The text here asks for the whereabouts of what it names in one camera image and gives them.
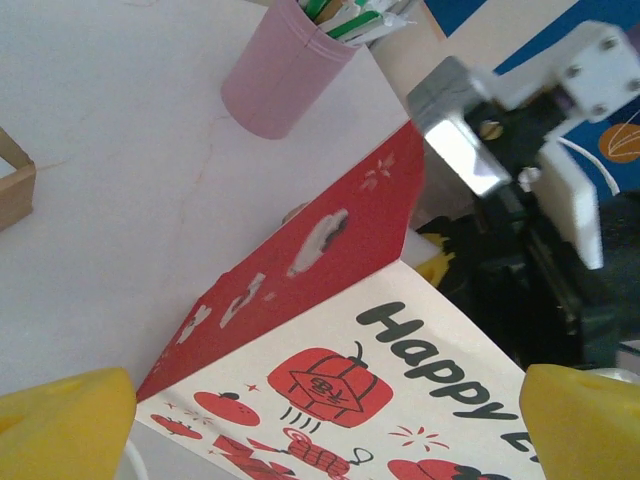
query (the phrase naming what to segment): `red lantern illustration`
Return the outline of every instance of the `red lantern illustration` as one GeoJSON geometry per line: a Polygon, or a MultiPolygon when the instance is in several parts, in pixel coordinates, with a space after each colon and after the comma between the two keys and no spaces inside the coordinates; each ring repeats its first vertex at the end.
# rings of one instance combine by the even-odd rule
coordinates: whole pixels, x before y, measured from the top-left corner
{"type": "Polygon", "coordinates": [[[355,460],[347,461],[332,451],[319,445],[315,445],[309,437],[298,430],[285,428],[283,432],[292,440],[286,450],[278,450],[260,442],[256,442],[250,438],[247,440],[252,447],[259,450],[292,455],[307,465],[327,473],[331,480],[349,480],[345,475],[351,469],[351,465],[358,466],[362,463],[373,460],[373,454],[364,448],[354,448],[353,455],[355,460]]]}
{"type": "Polygon", "coordinates": [[[326,348],[304,350],[273,370],[267,381],[303,413],[357,427],[389,403],[393,390],[367,369],[362,345],[356,345],[357,356],[348,358],[326,348]]]}

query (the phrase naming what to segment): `gold screw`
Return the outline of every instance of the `gold screw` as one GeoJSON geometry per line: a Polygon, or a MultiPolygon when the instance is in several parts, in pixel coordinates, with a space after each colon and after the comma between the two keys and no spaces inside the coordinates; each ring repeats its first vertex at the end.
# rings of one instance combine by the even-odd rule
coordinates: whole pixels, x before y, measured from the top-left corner
{"type": "Polygon", "coordinates": [[[485,120],[480,124],[480,136],[483,140],[497,140],[504,133],[504,127],[495,120],[485,120]]]}

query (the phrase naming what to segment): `screw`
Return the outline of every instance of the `screw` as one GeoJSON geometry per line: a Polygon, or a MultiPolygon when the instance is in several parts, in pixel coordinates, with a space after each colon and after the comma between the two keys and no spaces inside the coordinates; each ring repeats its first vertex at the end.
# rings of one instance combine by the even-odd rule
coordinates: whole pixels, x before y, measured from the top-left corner
{"type": "Polygon", "coordinates": [[[600,48],[606,52],[607,50],[611,50],[617,44],[618,44],[618,39],[616,37],[609,37],[609,38],[605,38],[602,41],[602,43],[600,44],[600,48]]]}
{"type": "Polygon", "coordinates": [[[480,124],[480,136],[483,140],[497,140],[504,133],[504,127],[495,120],[485,120],[480,124]]]}
{"type": "Polygon", "coordinates": [[[607,113],[607,107],[601,103],[599,103],[598,105],[596,105],[595,107],[593,107],[591,109],[591,113],[593,113],[594,115],[604,115],[605,113],[607,113]]]}
{"type": "Polygon", "coordinates": [[[540,180],[542,172],[537,167],[525,167],[518,175],[518,183],[525,192],[531,191],[531,184],[540,180]]]}
{"type": "Polygon", "coordinates": [[[567,77],[576,78],[578,75],[580,75],[581,70],[582,68],[580,68],[580,65],[571,65],[569,68],[567,68],[567,77]]]}
{"type": "Polygon", "coordinates": [[[640,78],[634,78],[629,82],[628,88],[632,92],[640,90],[640,78]]]}

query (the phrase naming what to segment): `white wire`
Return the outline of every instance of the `white wire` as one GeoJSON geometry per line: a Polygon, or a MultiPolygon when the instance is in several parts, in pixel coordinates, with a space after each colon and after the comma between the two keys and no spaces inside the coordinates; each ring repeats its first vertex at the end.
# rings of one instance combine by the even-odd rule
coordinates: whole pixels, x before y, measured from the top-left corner
{"type": "Polygon", "coordinates": [[[611,190],[611,193],[614,196],[620,193],[620,187],[618,186],[618,182],[616,182],[616,179],[613,178],[613,175],[609,173],[609,170],[607,170],[607,168],[602,164],[602,162],[598,159],[598,157],[596,157],[594,154],[589,152],[589,150],[581,147],[580,145],[572,142],[571,140],[567,140],[564,137],[558,137],[556,140],[558,140],[558,142],[562,143],[563,145],[569,147],[570,149],[575,150],[576,152],[584,156],[584,158],[586,158],[591,163],[593,163],[593,165],[598,169],[598,171],[604,177],[604,180],[605,182],[607,182],[607,186],[609,187],[609,190],[611,190]]]}

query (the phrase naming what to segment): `cable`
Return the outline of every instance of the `cable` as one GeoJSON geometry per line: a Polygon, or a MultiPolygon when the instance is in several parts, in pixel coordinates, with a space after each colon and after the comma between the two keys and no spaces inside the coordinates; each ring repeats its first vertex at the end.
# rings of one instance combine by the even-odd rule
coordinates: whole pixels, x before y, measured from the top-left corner
{"type": "Polygon", "coordinates": [[[604,177],[604,180],[605,182],[607,182],[607,186],[609,187],[609,190],[611,190],[611,193],[614,196],[620,193],[620,187],[618,186],[618,182],[616,182],[616,179],[613,178],[613,175],[609,173],[609,170],[607,170],[607,168],[602,164],[602,162],[598,159],[598,157],[596,157],[594,154],[589,152],[587,149],[582,148],[577,143],[574,143],[571,140],[567,140],[564,137],[558,137],[556,140],[558,140],[558,142],[560,142],[561,144],[569,147],[570,149],[575,150],[576,152],[581,154],[584,158],[586,158],[591,163],[593,163],[593,165],[598,169],[598,171],[604,177]]]}
{"type": "Polygon", "coordinates": [[[618,345],[618,350],[620,350],[621,352],[629,353],[631,355],[635,355],[636,357],[640,357],[640,350],[632,347],[631,345],[621,343],[618,345]]]}

